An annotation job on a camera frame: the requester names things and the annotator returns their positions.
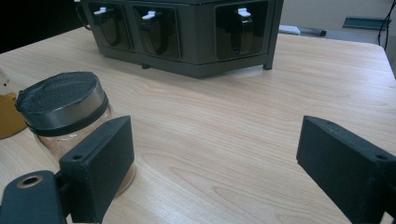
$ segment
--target clear plastic jar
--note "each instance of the clear plastic jar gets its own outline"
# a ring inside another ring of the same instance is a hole
[[[98,77],[90,72],[61,73],[21,91],[16,100],[37,143],[59,167],[59,159],[104,122],[112,108]],[[116,197],[134,178],[134,163]]]

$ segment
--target jar lid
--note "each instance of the jar lid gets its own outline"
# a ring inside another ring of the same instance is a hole
[[[33,133],[59,136],[99,119],[108,100],[94,73],[72,72],[49,77],[21,91],[15,106]]]

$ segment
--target wood grain surface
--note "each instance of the wood grain surface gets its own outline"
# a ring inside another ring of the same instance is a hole
[[[94,72],[131,116],[136,176],[104,223],[348,223],[297,164],[304,115],[396,154],[396,83],[375,45],[279,35],[273,70],[195,79],[106,58],[77,29],[1,54],[0,67],[25,87]],[[0,140],[0,196],[36,170],[57,171],[29,130]]]

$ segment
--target screw hole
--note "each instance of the screw hole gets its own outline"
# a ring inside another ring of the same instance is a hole
[[[32,176],[26,177],[23,180],[21,180],[17,184],[17,187],[20,189],[27,189],[27,188],[30,188],[30,187],[40,183],[42,180],[43,180],[42,175],[32,175]]]
[[[74,161],[78,161],[79,159],[81,159],[82,158],[82,155],[74,155],[73,156],[73,160]]]
[[[22,184],[25,185],[25,186],[26,186],[26,185],[31,185],[31,184],[34,184],[37,180],[38,180],[37,177],[32,176],[32,177],[30,177],[30,178],[28,178],[28,179],[25,179],[25,180],[22,182]]]
[[[386,160],[387,157],[383,156],[383,155],[376,155],[377,158],[379,158],[380,160]]]

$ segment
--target black container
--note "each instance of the black container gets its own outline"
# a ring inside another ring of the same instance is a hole
[[[100,52],[143,68],[208,77],[271,69],[283,0],[81,0]]]

